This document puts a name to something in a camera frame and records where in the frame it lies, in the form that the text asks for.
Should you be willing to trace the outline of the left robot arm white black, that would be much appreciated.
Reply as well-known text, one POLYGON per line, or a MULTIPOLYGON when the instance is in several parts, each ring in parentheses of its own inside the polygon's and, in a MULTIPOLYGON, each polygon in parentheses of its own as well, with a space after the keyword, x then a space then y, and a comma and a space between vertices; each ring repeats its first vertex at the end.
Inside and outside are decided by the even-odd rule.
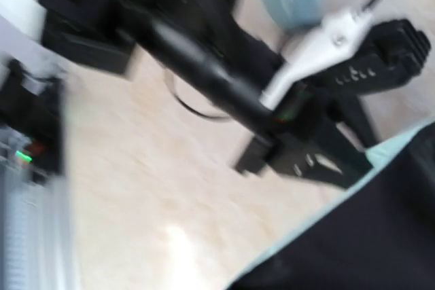
POLYGON ((337 129, 345 98, 314 86, 324 53, 289 65, 234 20, 235 0, 1 0, 1 16, 44 49, 123 74, 139 46, 253 132, 238 173, 351 187, 371 169, 337 129))

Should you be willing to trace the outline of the mint green black umbrella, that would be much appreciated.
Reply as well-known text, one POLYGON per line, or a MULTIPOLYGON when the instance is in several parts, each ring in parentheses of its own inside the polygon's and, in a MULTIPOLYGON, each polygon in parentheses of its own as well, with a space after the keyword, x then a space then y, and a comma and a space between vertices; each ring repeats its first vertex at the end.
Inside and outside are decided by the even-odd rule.
POLYGON ((231 289, 433 289, 434 124, 368 152, 374 168, 231 289))

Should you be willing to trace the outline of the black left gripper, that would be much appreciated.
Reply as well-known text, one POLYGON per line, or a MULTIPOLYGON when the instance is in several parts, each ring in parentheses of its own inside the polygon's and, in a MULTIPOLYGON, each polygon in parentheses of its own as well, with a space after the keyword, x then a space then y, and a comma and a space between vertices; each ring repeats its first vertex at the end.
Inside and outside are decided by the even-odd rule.
MULTIPOLYGON (((332 117, 350 128, 365 148, 379 143, 358 96, 335 96, 332 117)), ((372 164, 333 123, 326 123, 326 93, 295 92, 274 109, 266 130, 251 138, 234 165, 240 174, 260 175, 265 168, 349 189, 372 164)))

